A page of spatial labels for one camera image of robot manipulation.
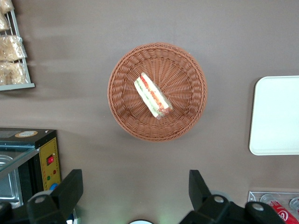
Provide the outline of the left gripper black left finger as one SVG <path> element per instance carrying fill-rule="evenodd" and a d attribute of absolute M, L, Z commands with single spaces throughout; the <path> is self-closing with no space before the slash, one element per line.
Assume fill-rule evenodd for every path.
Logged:
<path fill-rule="evenodd" d="M 50 193 L 35 194 L 27 203 L 31 224 L 65 224 L 83 195 L 81 169 L 72 170 Z"/>

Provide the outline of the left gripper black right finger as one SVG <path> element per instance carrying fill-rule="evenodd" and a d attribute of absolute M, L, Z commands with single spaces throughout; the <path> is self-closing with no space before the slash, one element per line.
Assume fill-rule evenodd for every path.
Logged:
<path fill-rule="evenodd" d="M 193 210 L 182 224 L 247 224 L 245 209 L 225 196 L 212 194 L 198 170 L 189 171 L 189 198 Z"/>

